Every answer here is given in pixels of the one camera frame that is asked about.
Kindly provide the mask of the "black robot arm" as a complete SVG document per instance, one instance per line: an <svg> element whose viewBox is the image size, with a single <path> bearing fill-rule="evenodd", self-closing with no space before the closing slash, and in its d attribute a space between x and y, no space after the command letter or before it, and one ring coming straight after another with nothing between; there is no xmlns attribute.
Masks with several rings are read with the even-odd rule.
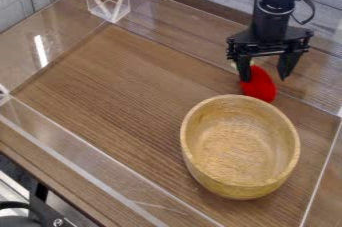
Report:
<svg viewBox="0 0 342 227"><path fill-rule="evenodd" d="M277 75L284 80L304 53L309 49L313 32L288 24L295 10L295 2L304 1L311 9L309 17L295 22L304 25L315 16L311 0L253 0L252 19L248 27L227 38L225 56L236 64L239 78L249 82L251 60L255 57L277 55Z"/></svg>

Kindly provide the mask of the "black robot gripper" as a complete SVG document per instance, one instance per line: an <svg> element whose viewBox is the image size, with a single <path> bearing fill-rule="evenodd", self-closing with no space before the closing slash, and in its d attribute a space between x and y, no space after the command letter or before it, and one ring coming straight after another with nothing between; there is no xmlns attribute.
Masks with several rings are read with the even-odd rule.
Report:
<svg viewBox="0 0 342 227"><path fill-rule="evenodd" d="M251 80L251 58L279 55L277 74L284 80L308 52L312 31L288 25L293 7L272 8L264 2L253 4L252 21L245 30L227 38L227 58L236 63L241 82Z"/></svg>

